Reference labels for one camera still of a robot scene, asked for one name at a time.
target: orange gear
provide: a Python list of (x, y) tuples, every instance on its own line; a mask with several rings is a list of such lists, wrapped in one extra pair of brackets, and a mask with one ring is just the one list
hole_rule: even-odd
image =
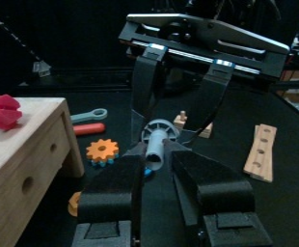
[(97, 142), (92, 142), (92, 145), (86, 147), (86, 158), (94, 163), (105, 163), (108, 159), (114, 159), (118, 153), (117, 143), (112, 142), (110, 139), (98, 139)]

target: wooden stick with holes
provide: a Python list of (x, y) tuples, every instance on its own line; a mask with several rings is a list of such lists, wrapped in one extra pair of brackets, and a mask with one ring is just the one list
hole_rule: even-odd
[(255, 138), (242, 171), (252, 178), (273, 181), (272, 147), (277, 129), (260, 124), (255, 128)]

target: black table surface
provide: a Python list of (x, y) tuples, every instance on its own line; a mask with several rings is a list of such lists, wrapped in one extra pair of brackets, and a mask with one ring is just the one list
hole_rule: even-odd
[[(153, 119), (172, 122), (180, 110), (186, 111), (194, 92), (196, 90), (188, 90), (182, 94), (165, 96), (157, 105)], [(68, 214), (68, 200), (101, 171), (101, 168), (89, 165), (86, 147), (98, 139), (110, 139), (118, 144), (120, 154), (128, 150), (130, 92), (74, 92), (30, 96), (65, 97), (70, 114), (88, 112), (94, 108), (105, 108), (108, 111), (108, 117), (101, 120), (105, 132), (77, 137), (85, 166), (84, 176), (54, 178), (17, 243), (17, 247), (70, 246), (77, 220)], [(272, 183), (249, 178), (242, 173), (257, 124), (277, 128)], [(297, 110), (273, 93), (259, 94), (241, 88), (230, 88), (213, 120), (210, 136), (208, 139), (198, 138), (192, 150), (229, 166), (249, 181), (255, 211), (275, 246), (299, 246)], [(186, 246), (177, 200), (165, 167), (144, 182), (141, 246)]]

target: white wrench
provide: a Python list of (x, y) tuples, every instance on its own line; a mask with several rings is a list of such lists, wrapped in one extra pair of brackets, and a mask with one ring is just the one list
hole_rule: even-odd
[(72, 123), (78, 123), (86, 120), (102, 120), (106, 117), (106, 110), (102, 108), (93, 109), (90, 112), (70, 116)]

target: wooden block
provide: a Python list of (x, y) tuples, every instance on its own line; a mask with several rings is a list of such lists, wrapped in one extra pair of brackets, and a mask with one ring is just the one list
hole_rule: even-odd
[(57, 172), (84, 166), (64, 98), (16, 98), (17, 126), (0, 130), (0, 247), (14, 246)]
[[(186, 121), (185, 112), (180, 111), (180, 115), (176, 115), (176, 117), (173, 119), (173, 126), (176, 127), (177, 130), (182, 129), (185, 121)], [(212, 131), (212, 123), (205, 127), (205, 129), (202, 130), (202, 132), (200, 133), (198, 136), (208, 138), (210, 131)]]
[(277, 129), (272, 126), (265, 124), (256, 126), (253, 143), (242, 167), (242, 171), (248, 173), (252, 178), (267, 182), (273, 181), (272, 147), (276, 132)]

